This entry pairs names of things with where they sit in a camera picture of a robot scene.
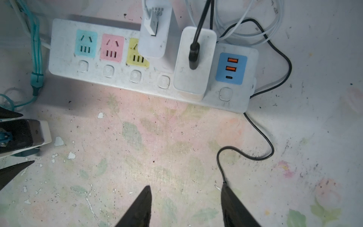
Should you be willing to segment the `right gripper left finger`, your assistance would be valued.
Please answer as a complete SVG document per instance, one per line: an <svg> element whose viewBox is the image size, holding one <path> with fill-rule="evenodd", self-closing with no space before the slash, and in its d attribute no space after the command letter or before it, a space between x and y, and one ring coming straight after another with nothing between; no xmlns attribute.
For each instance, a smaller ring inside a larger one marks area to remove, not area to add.
<svg viewBox="0 0 363 227"><path fill-rule="evenodd" d="M151 219L152 193L149 185L128 208L116 227L149 227Z"/></svg>

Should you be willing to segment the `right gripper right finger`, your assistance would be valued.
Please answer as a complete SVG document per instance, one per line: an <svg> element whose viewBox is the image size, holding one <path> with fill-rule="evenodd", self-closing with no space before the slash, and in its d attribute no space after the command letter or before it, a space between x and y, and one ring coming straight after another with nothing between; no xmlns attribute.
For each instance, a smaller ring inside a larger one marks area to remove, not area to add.
<svg viewBox="0 0 363 227"><path fill-rule="evenodd" d="M221 207L225 227L261 227L227 183L221 190Z"/></svg>

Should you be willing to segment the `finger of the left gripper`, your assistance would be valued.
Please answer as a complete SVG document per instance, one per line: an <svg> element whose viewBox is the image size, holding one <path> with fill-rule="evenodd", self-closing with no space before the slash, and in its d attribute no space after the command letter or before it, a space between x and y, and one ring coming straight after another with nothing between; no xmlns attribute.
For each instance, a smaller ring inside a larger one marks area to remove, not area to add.
<svg viewBox="0 0 363 227"><path fill-rule="evenodd" d="M17 113L0 107L0 119L12 119L12 118L19 118L22 116L23 115L21 113Z"/></svg>
<svg viewBox="0 0 363 227"><path fill-rule="evenodd" d="M27 161L23 163L19 163L13 166L9 166L7 168L1 169L0 173L0 190L2 190L11 180L13 180L21 171L25 170L34 161Z"/></svg>

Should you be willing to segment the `teal plug adapter with prongs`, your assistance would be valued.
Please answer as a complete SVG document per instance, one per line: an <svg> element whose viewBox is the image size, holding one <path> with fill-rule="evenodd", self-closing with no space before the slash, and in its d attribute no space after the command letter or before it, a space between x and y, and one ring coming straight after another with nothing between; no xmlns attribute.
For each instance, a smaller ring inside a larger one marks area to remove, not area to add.
<svg viewBox="0 0 363 227"><path fill-rule="evenodd" d="M40 38L40 21L35 16L25 1L10 1L10 5L30 38L32 72L30 86L32 98L23 103L16 103L5 94L1 98L5 103L2 108L17 112L19 108L26 107L35 101L44 86L42 46L50 49L50 45ZM1 158L19 156L20 153L40 149L43 145L52 142L50 127L47 121L24 119L23 117L1 119Z"/></svg>

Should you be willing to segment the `white charger with black cable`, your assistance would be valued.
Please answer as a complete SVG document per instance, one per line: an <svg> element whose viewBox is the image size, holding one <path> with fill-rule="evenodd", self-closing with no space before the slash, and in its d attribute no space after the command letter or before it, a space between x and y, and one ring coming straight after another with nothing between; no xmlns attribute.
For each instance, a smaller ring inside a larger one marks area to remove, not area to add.
<svg viewBox="0 0 363 227"><path fill-rule="evenodd" d="M196 72L197 69L200 69L200 65L201 65L200 56L201 56L201 54L200 54L200 45L198 43L198 38L199 38L199 35L200 35L201 31L202 31L202 26L203 26L203 24L205 22L205 19L206 19L206 16L207 16L207 13L208 13L209 10L211 10L210 18L212 19L214 17L214 1L206 1L203 12L202 12L202 15L201 15L201 18L200 18L199 23L198 23L198 26L192 28L192 29L195 30L192 33L193 40L189 41L187 43L187 47L185 47L185 48L180 47L180 51L178 53L178 55L181 56L181 51L186 51L187 56L182 57L181 59L182 60L186 60L186 59L188 60L187 64L186 64L186 68L191 70L192 73ZM267 35L264 35L264 37L265 37L265 41L271 46L271 48L274 51L276 51L279 55L281 55L287 61L287 63L288 63L288 72L287 72L286 76L284 77L284 79L279 84L277 84L274 87L271 87L271 88L269 88L267 90L257 92L255 94L253 94L251 96L251 98L253 98L255 96L258 96L258 95L261 95L263 93L272 91L272 90L280 87L281 85L283 85L288 80L288 78L290 77L290 75L292 73L292 69L293 69L290 59L272 44L272 42L269 40L269 37ZM221 167L220 161L219 161L219 155L220 155L220 153L222 151L224 151L224 150L233 150L233 151L238 152L240 155L244 156L245 158L247 158L249 160L252 160L252 161L263 161L263 160L269 159L275 153L274 146L272 145L272 143L268 139L268 137L253 123L253 121L248 117L248 115L246 113L244 113L244 117L254 127L254 129L257 132L259 132L260 135L267 141L267 143L271 147L271 153L264 156L264 157L253 157L253 156L249 156L249 155L245 154L242 150L240 150L240 149L238 149L236 147L233 147L233 146L222 147L217 153L216 162L217 162L217 166L218 166L218 168L219 168L219 170L221 172L221 175L222 175L223 184L227 184L227 180L226 180L223 168Z"/></svg>

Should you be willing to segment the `white multicolour power strip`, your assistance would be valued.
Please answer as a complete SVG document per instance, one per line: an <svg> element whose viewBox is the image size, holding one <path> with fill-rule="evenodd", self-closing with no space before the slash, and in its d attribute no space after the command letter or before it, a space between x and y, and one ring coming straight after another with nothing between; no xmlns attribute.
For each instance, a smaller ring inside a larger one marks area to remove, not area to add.
<svg viewBox="0 0 363 227"><path fill-rule="evenodd" d="M242 114L256 88L256 49L211 43L214 32L202 30L196 70L188 63L194 28L182 33L180 62L173 73L161 72L138 52L140 32L125 28L55 19L50 73L189 104Z"/></svg>

